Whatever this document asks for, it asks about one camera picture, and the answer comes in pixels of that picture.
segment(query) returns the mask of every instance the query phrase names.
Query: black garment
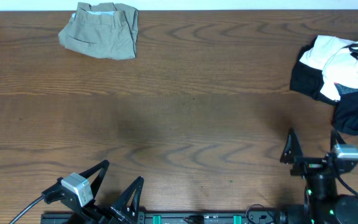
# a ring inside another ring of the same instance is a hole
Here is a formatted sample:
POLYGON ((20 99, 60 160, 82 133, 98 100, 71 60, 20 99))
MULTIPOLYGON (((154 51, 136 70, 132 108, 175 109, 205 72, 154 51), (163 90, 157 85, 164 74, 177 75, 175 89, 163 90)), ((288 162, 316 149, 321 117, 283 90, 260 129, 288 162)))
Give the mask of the black garment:
POLYGON ((340 132, 358 135, 358 92, 341 96, 335 109, 333 125, 340 132))
POLYGON ((290 90, 305 94, 306 96, 310 96, 315 100, 322 101, 329 105, 336 105, 336 101, 333 101, 320 93, 320 90, 324 85, 322 71, 309 67, 299 61, 303 53, 313 48, 315 41, 316 39, 314 39, 310 45, 304 46, 300 50, 296 64, 292 69, 290 90))

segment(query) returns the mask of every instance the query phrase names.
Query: gray shorts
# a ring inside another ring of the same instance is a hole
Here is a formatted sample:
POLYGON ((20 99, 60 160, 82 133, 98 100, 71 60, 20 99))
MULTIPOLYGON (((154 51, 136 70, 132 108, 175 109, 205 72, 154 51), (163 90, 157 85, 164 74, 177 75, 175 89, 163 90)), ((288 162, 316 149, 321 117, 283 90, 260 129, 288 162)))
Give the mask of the gray shorts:
POLYGON ((59 41, 67 49, 95 58, 135 58, 137 18, 137 9, 125 4, 79 2, 59 41))

